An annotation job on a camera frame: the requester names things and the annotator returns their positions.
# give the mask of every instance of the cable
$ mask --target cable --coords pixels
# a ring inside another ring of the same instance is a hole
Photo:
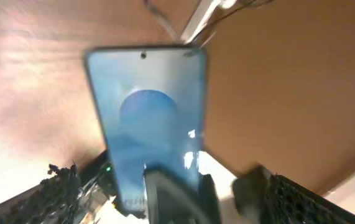
[[[166,32],[168,32],[171,38],[176,43],[180,43],[180,36],[177,34],[166,17],[151,3],[151,0],[144,0],[144,5],[151,12],[151,14],[154,15],[154,17],[158,20],[159,24],[166,30]]]
[[[232,16],[236,12],[241,11],[242,9],[246,9],[246,8],[260,7],[265,4],[270,3],[272,1],[274,1],[274,0],[241,0],[241,4],[242,4],[241,7],[229,12],[225,16],[204,26],[204,28],[202,28],[202,30],[200,30],[199,33],[197,33],[196,36],[193,38],[192,43],[196,44],[196,41],[204,33],[204,31],[208,30],[211,27],[214,27],[216,24],[227,19],[229,16]],[[177,32],[172,27],[172,25],[169,23],[169,21],[166,19],[166,17],[151,3],[151,0],[144,0],[144,5],[151,12],[151,14],[158,20],[159,24],[166,30],[166,32],[168,32],[168,34],[171,36],[171,38],[176,43],[180,44],[182,42],[182,40],[180,39],[180,36],[177,34]]]
[[[214,27],[215,25],[217,25],[219,22],[227,19],[228,17],[232,16],[233,14],[235,14],[236,12],[239,12],[243,9],[247,9],[247,8],[255,8],[255,7],[260,7],[260,6],[263,6],[265,4],[268,4],[270,2],[272,2],[274,0],[264,0],[264,1],[261,1],[261,0],[241,0],[241,4],[242,6],[240,6],[239,8],[227,13],[226,15],[224,15],[223,17],[207,24],[206,26],[204,26],[204,28],[202,28],[202,30],[199,31],[199,33],[196,34],[196,36],[193,38],[192,42],[193,43],[196,43],[196,41],[198,41],[198,38],[204,33],[204,31],[208,30],[209,28],[212,28]]]

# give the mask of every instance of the black mesh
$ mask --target black mesh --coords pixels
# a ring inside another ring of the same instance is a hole
[[[41,188],[29,198],[18,201],[10,211],[0,215],[0,223],[72,224],[78,211],[81,182],[76,166],[58,169],[49,165],[49,174],[57,175],[41,181]]]
[[[266,200],[271,204],[270,212],[274,223],[291,224],[346,224],[345,214],[332,212],[329,206],[335,206],[325,199],[298,187],[293,182],[279,175],[272,175]]]

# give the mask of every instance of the phone screen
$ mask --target phone screen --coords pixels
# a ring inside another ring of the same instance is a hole
[[[162,166],[198,188],[206,57],[189,48],[103,49],[86,56],[124,209],[146,209],[143,173]]]

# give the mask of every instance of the black bracket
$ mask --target black bracket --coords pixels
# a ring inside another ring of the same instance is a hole
[[[201,176],[198,192],[170,173],[144,173],[150,224],[219,224],[218,199],[210,175]]]

